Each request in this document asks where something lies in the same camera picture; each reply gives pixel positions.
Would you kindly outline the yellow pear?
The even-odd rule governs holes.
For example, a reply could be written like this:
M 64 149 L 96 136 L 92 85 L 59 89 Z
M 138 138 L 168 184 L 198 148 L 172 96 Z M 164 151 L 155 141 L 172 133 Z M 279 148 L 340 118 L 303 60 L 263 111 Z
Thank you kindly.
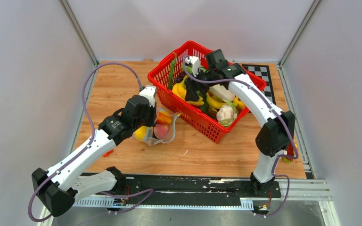
M 148 138 L 148 130 L 149 127 L 141 126 L 133 133 L 133 137 L 139 142 L 145 142 L 145 140 Z

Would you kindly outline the pink peach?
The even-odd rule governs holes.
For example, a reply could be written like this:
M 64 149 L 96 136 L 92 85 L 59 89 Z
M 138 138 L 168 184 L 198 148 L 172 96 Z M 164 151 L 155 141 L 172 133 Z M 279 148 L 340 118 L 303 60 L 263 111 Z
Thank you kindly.
M 153 133 L 154 133 L 154 136 L 156 137 L 156 139 L 159 139 L 159 140 L 165 139 L 167 137 L 167 134 L 169 133 L 169 126 L 157 124 L 153 128 Z

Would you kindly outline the clear zip top bag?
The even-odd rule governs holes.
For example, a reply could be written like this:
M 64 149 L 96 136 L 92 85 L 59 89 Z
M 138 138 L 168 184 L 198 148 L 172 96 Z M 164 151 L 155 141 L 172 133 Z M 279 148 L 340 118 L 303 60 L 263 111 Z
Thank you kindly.
M 156 116 L 153 127 L 140 127 L 133 133 L 132 138 L 148 146 L 172 142 L 176 135 L 175 124 L 181 113 L 170 114 L 164 109 L 159 109 L 156 111 Z

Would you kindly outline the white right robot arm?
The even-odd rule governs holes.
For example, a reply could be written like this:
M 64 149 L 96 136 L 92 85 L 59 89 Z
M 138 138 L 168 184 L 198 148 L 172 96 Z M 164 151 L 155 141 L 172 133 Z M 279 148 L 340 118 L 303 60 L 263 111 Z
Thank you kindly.
M 208 68 L 203 70 L 199 57 L 182 59 L 181 65 L 188 76 L 185 100 L 198 101 L 210 87 L 222 85 L 255 116 L 261 127 L 255 139 L 260 154 L 250 176 L 250 190 L 255 196 L 263 196 L 275 180 L 278 158 L 284 156 L 285 149 L 293 142 L 295 115 L 271 102 L 252 82 L 247 71 L 227 61 L 220 49 L 206 54 L 206 61 Z

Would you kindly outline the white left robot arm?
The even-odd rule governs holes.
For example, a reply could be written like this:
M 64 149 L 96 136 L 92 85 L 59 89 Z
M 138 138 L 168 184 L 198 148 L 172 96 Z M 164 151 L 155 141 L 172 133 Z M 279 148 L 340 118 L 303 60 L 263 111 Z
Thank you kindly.
M 125 175 L 116 167 L 99 174 L 82 177 L 81 174 L 104 153 L 130 138 L 141 126 L 153 126 L 156 120 L 156 102 L 153 94 L 134 95 L 124 108 L 106 117 L 82 146 L 64 160 L 32 173 L 34 197 L 38 197 L 52 216 L 67 212 L 75 202 L 90 195 L 125 190 Z

